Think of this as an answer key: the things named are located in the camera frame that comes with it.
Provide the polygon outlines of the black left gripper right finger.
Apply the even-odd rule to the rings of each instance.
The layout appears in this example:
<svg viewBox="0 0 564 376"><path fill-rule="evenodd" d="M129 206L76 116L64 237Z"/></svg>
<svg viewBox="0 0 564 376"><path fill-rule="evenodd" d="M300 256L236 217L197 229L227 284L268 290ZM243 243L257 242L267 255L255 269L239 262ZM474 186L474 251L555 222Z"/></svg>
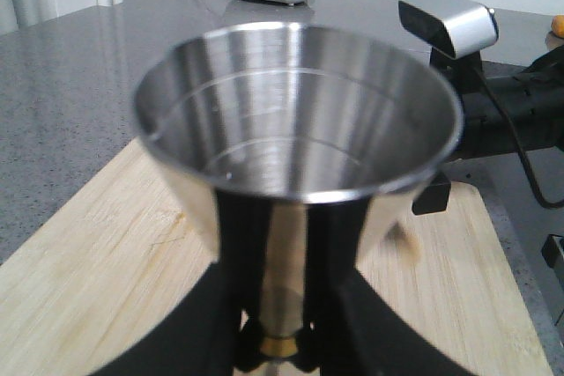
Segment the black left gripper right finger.
<svg viewBox="0 0 564 376"><path fill-rule="evenodd" d="M356 268L367 201L307 210L303 367L323 375L466 375L405 323Z"/></svg>

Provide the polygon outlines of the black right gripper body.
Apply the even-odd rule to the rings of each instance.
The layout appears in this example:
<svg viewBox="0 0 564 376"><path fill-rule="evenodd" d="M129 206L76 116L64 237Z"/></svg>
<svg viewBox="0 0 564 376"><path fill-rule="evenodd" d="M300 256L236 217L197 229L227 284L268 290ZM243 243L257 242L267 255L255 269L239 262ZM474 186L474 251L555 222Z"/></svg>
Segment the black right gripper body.
<svg viewBox="0 0 564 376"><path fill-rule="evenodd" d="M480 78L478 91L457 95L464 131L450 161L516 153L537 203L561 209L543 195L528 151L563 148L563 49L554 48L514 75Z"/></svg>

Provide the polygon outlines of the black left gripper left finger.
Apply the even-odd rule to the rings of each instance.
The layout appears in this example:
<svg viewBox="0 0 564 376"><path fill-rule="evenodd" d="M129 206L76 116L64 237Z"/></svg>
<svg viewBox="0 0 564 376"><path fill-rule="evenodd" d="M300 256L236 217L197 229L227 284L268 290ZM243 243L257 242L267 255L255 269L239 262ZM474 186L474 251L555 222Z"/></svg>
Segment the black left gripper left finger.
<svg viewBox="0 0 564 376"><path fill-rule="evenodd" d="M149 334L99 375L230 375L265 361L258 322L269 203L217 193L219 259Z"/></svg>

